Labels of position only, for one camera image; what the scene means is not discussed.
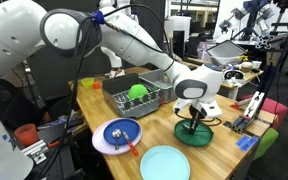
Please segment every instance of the green base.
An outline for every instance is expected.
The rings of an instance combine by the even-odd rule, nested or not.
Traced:
[[[191,120],[179,121],[174,128],[174,133],[177,139],[190,146],[205,146],[213,139],[213,131],[204,123],[199,122],[194,134],[189,134],[188,130],[182,127],[187,125],[190,127]]]

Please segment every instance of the red utensil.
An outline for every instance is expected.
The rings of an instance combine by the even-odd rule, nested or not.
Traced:
[[[127,133],[125,131],[122,131],[122,134],[127,141],[128,146],[130,146],[132,153],[134,156],[138,156],[138,152],[136,151],[135,147],[133,146],[132,142],[130,141],[130,138],[128,137]]]

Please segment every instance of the wooden table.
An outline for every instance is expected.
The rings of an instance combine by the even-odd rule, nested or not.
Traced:
[[[185,62],[186,64],[190,64],[190,65],[193,65],[193,62],[196,62],[196,63],[203,63],[203,60],[199,60],[199,59],[195,59],[195,58],[188,58],[190,60],[190,62]],[[244,80],[246,81],[245,84],[249,83],[250,81],[252,81],[253,79],[259,77],[260,75],[263,74],[263,71],[261,70],[260,72],[258,73],[243,73],[244,74]],[[230,84],[227,84],[227,83],[223,83],[221,85],[222,88],[225,88],[225,89],[228,89],[229,90],[229,93],[228,93],[228,98],[230,99],[233,99],[233,100],[236,100],[236,97],[237,97],[237,94],[238,94],[238,90],[239,88],[241,87],[238,87],[236,85],[230,85]]]
[[[138,67],[133,69],[133,71],[138,72],[142,70]],[[216,96],[216,100],[223,111],[222,116],[219,117],[223,122],[233,122],[242,114],[241,111],[230,107],[234,103],[233,100],[222,96]],[[119,117],[116,111],[105,102],[101,89],[83,87],[80,83],[77,101],[92,132],[108,120]],[[141,158],[150,148],[158,145],[177,148],[187,157],[191,168],[190,179],[227,179],[235,170],[237,170],[236,175],[239,172],[245,175],[255,152],[255,147],[248,152],[242,152],[235,145],[242,135],[232,132],[223,125],[211,127],[214,137],[208,146],[191,147],[181,143],[174,136],[174,126],[181,119],[172,111],[173,104],[174,101],[161,106],[156,112],[138,119],[138,123],[143,130],[142,139],[136,145],[139,156],[135,157],[131,152],[117,156],[104,155],[114,179],[141,179]],[[188,108],[181,114],[189,117]],[[259,115],[259,118],[267,121],[272,121],[273,117],[274,115],[263,111]],[[261,137],[268,128],[268,124],[254,121],[248,131]]]

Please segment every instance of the green object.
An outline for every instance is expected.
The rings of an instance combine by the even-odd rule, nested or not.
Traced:
[[[128,91],[128,98],[133,100],[135,98],[139,98],[141,101],[143,100],[143,96],[148,94],[148,90],[142,84],[134,84],[131,89]]]
[[[190,127],[191,120],[179,121],[174,128],[174,133],[177,139],[190,146],[205,146],[213,139],[213,131],[202,122],[199,122],[195,133],[189,134],[188,130],[183,127],[186,125]]]
[[[264,136],[262,137],[260,144],[258,145],[253,160],[262,157],[265,154],[265,152],[271,147],[271,145],[275,142],[278,135],[279,134],[275,129],[273,128],[268,129],[264,134]]]

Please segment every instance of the red chair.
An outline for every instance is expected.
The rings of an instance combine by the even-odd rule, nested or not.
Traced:
[[[237,101],[242,101],[242,100],[249,99],[252,97],[253,97],[253,95],[242,96],[242,97],[238,98]],[[274,121],[272,124],[272,128],[275,130],[277,130],[279,128],[279,126],[281,125],[281,123],[282,123],[282,121],[283,121],[283,119],[284,119],[284,117],[288,111],[288,108],[281,103],[278,103],[278,105],[276,107],[276,103],[277,103],[276,101],[269,99],[269,98],[266,98],[264,101],[264,104],[262,106],[263,111],[266,111],[266,112],[269,112],[272,114],[276,114],[278,116],[278,120]]]

